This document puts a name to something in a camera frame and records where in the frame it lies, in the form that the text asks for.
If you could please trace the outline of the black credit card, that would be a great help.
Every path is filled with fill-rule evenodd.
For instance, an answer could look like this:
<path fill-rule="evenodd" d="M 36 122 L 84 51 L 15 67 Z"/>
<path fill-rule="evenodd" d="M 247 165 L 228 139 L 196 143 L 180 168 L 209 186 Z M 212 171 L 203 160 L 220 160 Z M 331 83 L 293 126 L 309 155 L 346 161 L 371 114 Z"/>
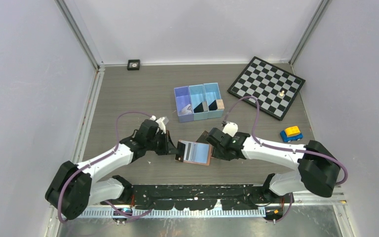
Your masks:
<path fill-rule="evenodd" d="M 196 140 L 196 142 L 197 142 L 197 143 L 203 143 L 203 144 L 209 144 L 209 142 L 207 141 L 208 134 L 209 134 L 208 131 L 204 131 L 204 132 L 199 136 L 199 138 Z"/>

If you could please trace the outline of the brown leather card holder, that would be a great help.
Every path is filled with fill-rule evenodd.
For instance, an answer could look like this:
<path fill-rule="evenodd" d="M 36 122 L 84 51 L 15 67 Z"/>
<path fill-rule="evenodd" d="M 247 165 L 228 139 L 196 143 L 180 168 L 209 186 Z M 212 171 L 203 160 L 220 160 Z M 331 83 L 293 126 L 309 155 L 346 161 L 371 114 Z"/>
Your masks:
<path fill-rule="evenodd" d="M 210 144 L 180 140 L 186 144 L 183 163 L 209 165 L 213 147 Z"/>

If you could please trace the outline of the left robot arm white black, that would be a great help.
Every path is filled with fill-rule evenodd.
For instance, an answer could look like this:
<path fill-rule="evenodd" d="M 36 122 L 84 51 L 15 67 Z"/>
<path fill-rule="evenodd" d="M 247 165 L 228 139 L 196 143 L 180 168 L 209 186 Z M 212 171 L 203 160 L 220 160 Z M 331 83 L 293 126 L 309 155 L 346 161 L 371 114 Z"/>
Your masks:
<path fill-rule="evenodd" d="M 102 178 L 135 162 L 148 151 L 159 156 L 176 154 L 177 149 L 166 129 L 167 123 L 167 117 L 151 117 L 144 120 L 131 136 L 121 139 L 99 156 L 77 164 L 64 162 L 50 183 L 45 199 L 66 220 L 73 220 L 87 206 L 106 200 L 127 204 L 133 195 L 131 183 L 119 175 L 105 181 Z"/>

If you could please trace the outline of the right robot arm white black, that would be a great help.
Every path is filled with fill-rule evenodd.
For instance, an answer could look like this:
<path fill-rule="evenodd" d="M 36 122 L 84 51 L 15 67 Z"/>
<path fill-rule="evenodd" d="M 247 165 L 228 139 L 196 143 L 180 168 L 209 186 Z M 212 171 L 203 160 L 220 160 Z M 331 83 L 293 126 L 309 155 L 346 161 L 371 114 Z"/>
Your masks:
<path fill-rule="evenodd" d="M 304 144 L 284 144 L 237 132 L 234 135 L 212 128 L 206 141 L 214 147 L 215 157 L 222 160 L 262 160 L 291 169 L 284 174 L 267 176 L 262 196 L 276 202 L 288 193 L 309 191 L 329 198 L 340 184 L 338 175 L 344 166 L 318 141 Z"/>

